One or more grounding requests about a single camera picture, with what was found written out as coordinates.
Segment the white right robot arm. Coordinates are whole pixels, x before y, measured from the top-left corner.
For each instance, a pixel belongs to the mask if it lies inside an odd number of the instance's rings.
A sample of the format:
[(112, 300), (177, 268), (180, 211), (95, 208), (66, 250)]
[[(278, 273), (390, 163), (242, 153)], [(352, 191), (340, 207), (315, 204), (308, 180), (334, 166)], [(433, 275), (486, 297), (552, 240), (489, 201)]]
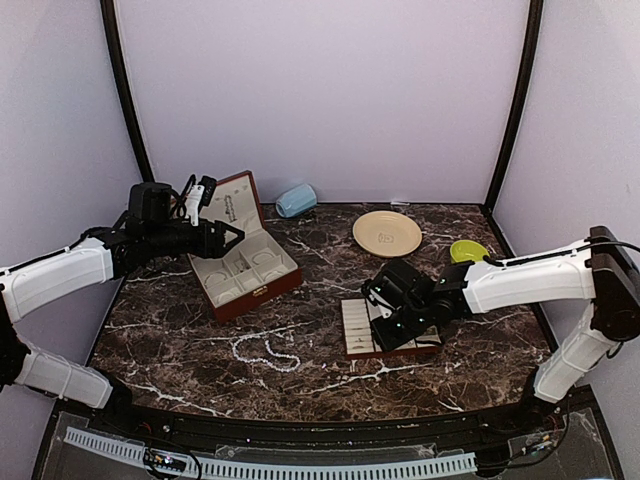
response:
[(518, 305), (586, 301), (577, 325), (535, 369), (530, 396), (511, 410), (511, 426), (530, 434), (547, 420), (548, 404), (562, 400), (612, 348), (638, 337), (639, 268), (630, 256), (635, 249), (596, 226), (586, 239), (568, 246), (511, 259), (454, 263), (437, 279), (394, 259), (361, 291), (382, 309), (370, 328), (385, 352), (452, 320)]

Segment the red earring tray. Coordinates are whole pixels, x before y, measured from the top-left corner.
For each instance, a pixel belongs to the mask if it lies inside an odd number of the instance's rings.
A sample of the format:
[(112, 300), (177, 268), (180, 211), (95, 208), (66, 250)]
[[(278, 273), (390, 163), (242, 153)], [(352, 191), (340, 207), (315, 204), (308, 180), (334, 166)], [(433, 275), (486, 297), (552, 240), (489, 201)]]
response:
[(388, 309), (372, 305), (363, 298), (341, 301), (344, 344), (349, 360), (385, 358), (417, 354), (439, 353), (443, 343), (434, 327), (415, 340), (389, 352), (384, 352), (374, 340), (371, 321), (389, 313)]

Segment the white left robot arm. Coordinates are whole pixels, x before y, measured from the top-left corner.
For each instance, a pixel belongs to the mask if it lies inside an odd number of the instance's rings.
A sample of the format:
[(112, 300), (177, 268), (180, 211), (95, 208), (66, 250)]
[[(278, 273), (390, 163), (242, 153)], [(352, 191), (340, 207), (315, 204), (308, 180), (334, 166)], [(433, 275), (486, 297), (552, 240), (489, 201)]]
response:
[(1, 384), (23, 385), (93, 409), (120, 436), (141, 427), (140, 412), (112, 397), (113, 379), (19, 338), (14, 325), (31, 312), (86, 287), (120, 279), (158, 257), (224, 257), (245, 237), (199, 216), (217, 182), (190, 177), (181, 193), (166, 183), (131, 187), (127, 209), (110, 227), (93, 227), (69, 246), (1, 270)]

